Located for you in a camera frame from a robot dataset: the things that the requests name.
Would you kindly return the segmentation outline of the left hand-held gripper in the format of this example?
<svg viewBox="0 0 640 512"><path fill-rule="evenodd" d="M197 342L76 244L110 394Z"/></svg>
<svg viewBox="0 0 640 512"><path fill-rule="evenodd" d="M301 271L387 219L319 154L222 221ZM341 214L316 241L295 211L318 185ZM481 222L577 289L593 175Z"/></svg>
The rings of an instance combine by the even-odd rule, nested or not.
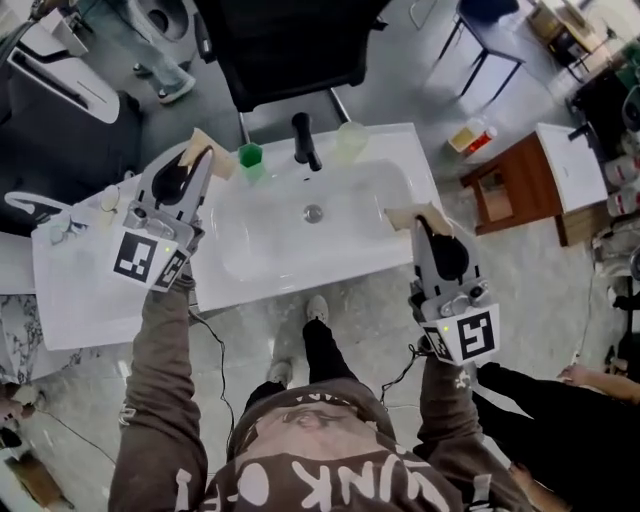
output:
<svg viewBox="0 0 640 512"><path fill-rule="evenodd" d="M131 284L166 292L204 236L197 211L213 179L228 181L236 162L196 131L184 151L141 175L116 233L111 271Z"/></svg>

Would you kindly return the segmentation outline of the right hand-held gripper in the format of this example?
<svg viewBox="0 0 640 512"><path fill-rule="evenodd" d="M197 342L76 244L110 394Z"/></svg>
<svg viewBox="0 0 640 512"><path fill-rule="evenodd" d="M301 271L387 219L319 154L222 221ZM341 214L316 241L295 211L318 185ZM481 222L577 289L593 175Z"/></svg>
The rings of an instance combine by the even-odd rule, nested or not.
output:
<svg viewBox="0 0 640 512"><path fill-rule="evenodd" d="M463 366L496 352L499 305L479 278L473 238L432 203L384 214L395 231L410 233L417 280L409 303L437 359ZM441 293L443 286L455 287Z"/></svg>

